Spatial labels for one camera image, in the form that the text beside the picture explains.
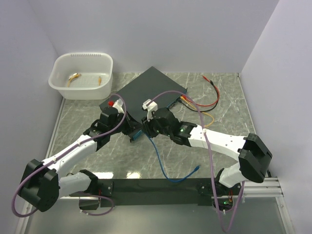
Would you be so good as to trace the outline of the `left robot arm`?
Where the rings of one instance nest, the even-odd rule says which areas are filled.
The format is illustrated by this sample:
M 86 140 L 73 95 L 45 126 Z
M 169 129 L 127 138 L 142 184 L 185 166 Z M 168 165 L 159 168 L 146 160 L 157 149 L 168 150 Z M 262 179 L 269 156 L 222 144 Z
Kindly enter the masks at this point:
M 110 141 L 112 135 L 130 135 L 141 129 L 142 124 L 127 112 L 107 107 L 91 126 L 70 146 L 42 161 L 31 160 L 24 170 L 17 195 L 45 212 L 64 196 L 81 192 L 87 196 L 99 195 L 98 177 L 81 170 L 67 175 L 80 160 L 95 153 Z

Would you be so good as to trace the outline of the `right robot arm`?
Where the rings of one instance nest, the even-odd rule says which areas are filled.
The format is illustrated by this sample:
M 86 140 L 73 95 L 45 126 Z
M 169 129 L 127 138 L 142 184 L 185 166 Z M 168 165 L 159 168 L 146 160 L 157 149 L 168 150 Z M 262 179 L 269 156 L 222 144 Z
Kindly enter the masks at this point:
M 273 157 L 256 134 L 233 136 L 205 129 L 195 123 L 179 121 L 167 108 L 151 112 L 142 119 L 142 123 L 143 131 L 149 137 L 161 134 L 178 145 L 208 149 L 237 161 L 217 175 L 214 188 L 221 195 L 245 180 L 262 183 Z

